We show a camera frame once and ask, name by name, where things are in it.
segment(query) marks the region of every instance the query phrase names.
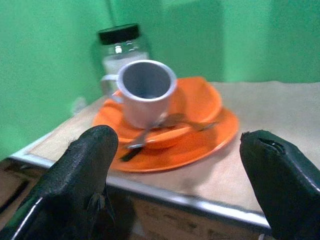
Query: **beige tabletop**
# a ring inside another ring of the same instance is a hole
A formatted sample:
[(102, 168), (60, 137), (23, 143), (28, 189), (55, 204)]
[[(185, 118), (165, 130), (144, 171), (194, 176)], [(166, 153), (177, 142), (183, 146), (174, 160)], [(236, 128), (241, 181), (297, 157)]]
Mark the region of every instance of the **beige tabletop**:
[[(239, 118), (239, 132), (233, 141), (202, 160), (174, 170), (139, 174), (111, 169), (108, 176), (261, 213), (240, 159), (241, 133), (270, 131), (298, 146), (320, 168), (320, 82), (211, 84), (220, 92), (223, 105)], [(98, 99), (61, 124), (28, 154), (57, 161), (69, 143), (92, 126), (104, 100)]]

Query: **cup handle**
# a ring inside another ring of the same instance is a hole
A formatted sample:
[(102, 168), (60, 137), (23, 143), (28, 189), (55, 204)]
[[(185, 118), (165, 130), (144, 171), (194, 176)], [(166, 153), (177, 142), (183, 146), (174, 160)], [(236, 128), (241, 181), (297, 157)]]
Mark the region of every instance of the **cup handle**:
[(115, 95), (114, 92), (111, 92), (110, 88), (108, 87), (108, 81), (117, 81), (118, 75), (117, 74), (107, 74), (101, 78), (101, 87), (103, 94), (109, 96), (112, 100), (114, 100), (118, 104), (122, 104), (124, 101), (122, 97)]

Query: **orange bowl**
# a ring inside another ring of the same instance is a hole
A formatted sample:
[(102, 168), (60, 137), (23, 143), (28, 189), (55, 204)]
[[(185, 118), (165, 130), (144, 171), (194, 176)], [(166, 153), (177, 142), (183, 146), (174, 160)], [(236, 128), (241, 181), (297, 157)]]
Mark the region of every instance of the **orange bowl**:
[[(170, 99), (168, 114), (184, 113), (195, 122), (211, 122), (222, 109), (222, 99), (219, 92), (203, 77), (179, 78), (177, 88)], [(135, 128), (126, 122), (122, 105), (107, 99), (93, 120), (93, 125), (108, 125), (115, 130), (121, 144), (133, 141), (142, 129)], [(146, 138), (146, 147), (161, 149), (171, 147), (191, 132), (190, 126), (179, 123), (175, 127), (153, 129)]]
[(190, 132), (176, 145), (163, 149), (142, 149), (130, 161), (121, 157), (130, 150), (119, 145), (110, 168), (129, 173), (151, 173), (172, 170), (200, 161), (230, 143), (239, 128), (237, 116), (222, 108), (215, 119), (218, 124), (206, 131)]

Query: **cup rim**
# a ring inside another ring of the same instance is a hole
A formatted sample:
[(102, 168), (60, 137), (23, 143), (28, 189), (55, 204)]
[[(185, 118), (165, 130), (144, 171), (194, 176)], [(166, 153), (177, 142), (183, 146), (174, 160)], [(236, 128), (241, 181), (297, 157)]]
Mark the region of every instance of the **cup rim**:
[[(158, 65), (159, 67), (163, 68), (168, 73), (169, 78), (170, 78), (170, 87), (163, 95), (156, 97), (156, 98), (142, 98), (142, 97), (138, 97), (136, 95), (133, 95), (131, 92), (129, 92), (127, 90), (127, 88), (125, 87), (124, 82), (123, 82), (124, 72), (128, 68), (130, 68), (130, 66), (138, 64), (138, 63), (155, 64), (155, 65)], [(157, 101), (160, 101), (160, 100), (163, 100), (163, 99), (169, 97), (175, 91), (175, 89), (177, 87), (177, 76), (174, 73), (174, 71), (170, 67), (165, 65), (164, 63), (159, 62), (159, 61), (155, 61), (155, 60), (143, 59), (143, 60), (132, 61), (132, 62), (124, 65), (122, 68), (120, 68), (119, 73), (118, 73), (118, 78), (116, 80), (116, 84), (117, 84), (117, 87), (120, 90), (120, 92), (123, 94), (122, 95), (123, 97), (127, 97), (129, 99), (139, 101), (139, 102), (153, 103), (153, 102), (157, 102)]]

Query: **green wall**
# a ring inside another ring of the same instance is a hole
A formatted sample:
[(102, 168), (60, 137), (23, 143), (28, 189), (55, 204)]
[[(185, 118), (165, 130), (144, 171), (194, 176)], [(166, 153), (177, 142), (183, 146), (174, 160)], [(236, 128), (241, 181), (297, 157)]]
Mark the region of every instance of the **green wall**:
[(319, 0), (111, 0), (154, 59), (208, 81), (320, 81)]
[(320, 81), (318, 0), (0, 0), (0, 159), (101, 96), (97, 30), (139, 23), (178, 77)]
[(104, 0), (0, 0), (0, 159), (101, 96), (96, 32), (111, 27)]

